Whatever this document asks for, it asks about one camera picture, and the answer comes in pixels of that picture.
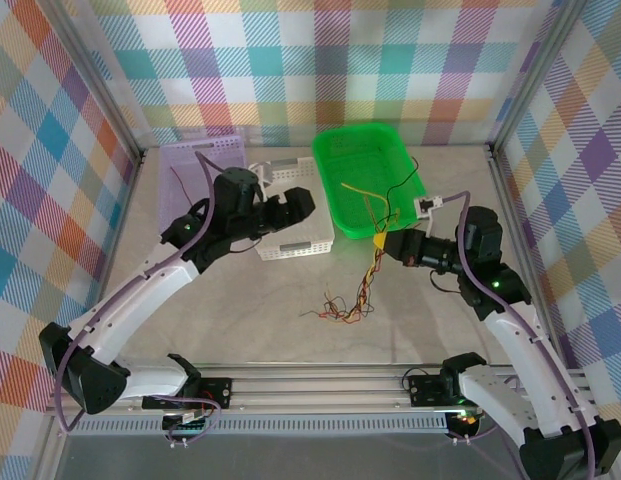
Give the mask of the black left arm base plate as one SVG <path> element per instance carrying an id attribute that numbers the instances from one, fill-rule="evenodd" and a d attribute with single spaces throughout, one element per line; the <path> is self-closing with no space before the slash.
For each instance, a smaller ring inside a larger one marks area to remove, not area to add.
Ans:
<path id="1" fill-rule="evenodd" d="M 230 407 L 233 379 L 229 377 L 202 377 L 196 387 L 200 398 L 213 400 L 221 409 Z"/>

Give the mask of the aluminium frame post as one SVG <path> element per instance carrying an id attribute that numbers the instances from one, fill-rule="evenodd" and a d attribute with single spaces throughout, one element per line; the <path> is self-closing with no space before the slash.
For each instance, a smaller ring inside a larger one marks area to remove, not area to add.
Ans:
<path id="1" fill-rule="evenodd" d="M 75 17 L 68 13 L 66 1 L 38 0 L 38 3 L 59 35 L 88 89 L 94 94 L 115 134 L 131 157 L 139 163 L 145 149 L 134 135 L 92 52 L 97 51 L 101 55 L 112 78 L 118 82 L 125 80 L 122 69 L 115 65 L 116 58 L 89 0 L 72 0 L 77 11 Z"/>
<path id="2" fill-rule="evenodd" d="M 513 97 L 493 139 L 488 142 L 492 152 L 502 150 L 514 134 L 537 89 L 546 78 L 555 58 L 579 19 L 588 0 L 562 0 L 553 22 L 539 42 L 522 78 L 517 94 Z"/>

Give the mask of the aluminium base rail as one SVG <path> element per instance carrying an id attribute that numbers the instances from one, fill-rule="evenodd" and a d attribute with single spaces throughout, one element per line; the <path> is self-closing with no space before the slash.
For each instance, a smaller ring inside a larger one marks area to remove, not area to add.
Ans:
<path id="1" fill-rule="evenodd" d="M 97 415 L 129 407 L 161 410 L 167 414 L 201 406 L 196 387 L 202 377 L 233 379 L 230 412 L 249 413 L 379 413 L 392 409 L 426 412 L 482 411 L 487 397 L 500 397 L 510 390 L 512 402 L 532 414 L 536 393 L 517 379 L 510 367 L 479 368 L 479 379 L 470 398 L 452 407 L 412 407 L 407 378 L 436 375 L 419 369 L 389 365 L 248 365 L 243 368 L 184 367 L 175 360 L 128 365 L 117 364 L 113 375 L 99 380 L 92 397 L 51 393 L 46 407 L 70 415 Z"/>

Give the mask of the green connector board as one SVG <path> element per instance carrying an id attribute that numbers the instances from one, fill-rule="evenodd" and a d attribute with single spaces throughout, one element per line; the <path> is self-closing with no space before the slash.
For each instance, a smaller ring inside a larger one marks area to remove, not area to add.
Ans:
<path id="1" fill-rule="evenodd" d="M 214 407 L 204 406 L 179 414 L 164 415 L 161 428 L 166 435 L 171 434 L 173 437 L 195 436 L 207 427 L 208 418 L 214 412 Z"/>

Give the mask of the white plastic basket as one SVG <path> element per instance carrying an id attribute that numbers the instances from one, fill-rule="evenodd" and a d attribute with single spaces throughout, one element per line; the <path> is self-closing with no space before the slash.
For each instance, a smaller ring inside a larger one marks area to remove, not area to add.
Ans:
<path id="1" fill-rule="evenodd" d="M 310 256 L 331 251 L 334 229 L 324 187 L 312 157 L 269 161 L 274 170 L 274 180 L 266 188 L 265 196 L 279 196 L 285 201 L 284 192 L 294 187 L 308 189 L 315 203 L 315 211 L 300 224 L 268 234 L 255 247 L 263 261 Z"/>

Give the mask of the green plastic basket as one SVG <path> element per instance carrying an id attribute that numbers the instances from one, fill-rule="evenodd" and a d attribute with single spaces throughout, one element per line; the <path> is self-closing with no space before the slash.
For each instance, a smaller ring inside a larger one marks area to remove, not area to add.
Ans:
<path id="1" fill-rule="evenodd" d="M 336 226 L 364 239 L 417 221 L 413 200 L 426 195 L 418 166 L 397 131 L 382 123 L 324 131 L 312 152 Z"/>

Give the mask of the purple plastic basket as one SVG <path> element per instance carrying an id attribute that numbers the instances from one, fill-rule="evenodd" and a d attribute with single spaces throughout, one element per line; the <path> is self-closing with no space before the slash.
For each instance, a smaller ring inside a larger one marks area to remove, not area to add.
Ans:
<path id="1" fill-rule="evenodd" d="M 158 228 L 163 233 L 199 200 L 209 195 L 200 152 L 220 169 L 247 165 L 244 141 L 238 135 L 193 140 L 159 149 Z"/>

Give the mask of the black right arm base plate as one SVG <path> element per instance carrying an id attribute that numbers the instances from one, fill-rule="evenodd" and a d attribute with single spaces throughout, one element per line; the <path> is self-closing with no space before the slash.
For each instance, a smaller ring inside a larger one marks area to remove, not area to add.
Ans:
<path id="1" fill-rule="evenodd" d="M 452 407 L 464 402 L 446 375 L 412 375 L 407 387 L 412 407 Z"/>

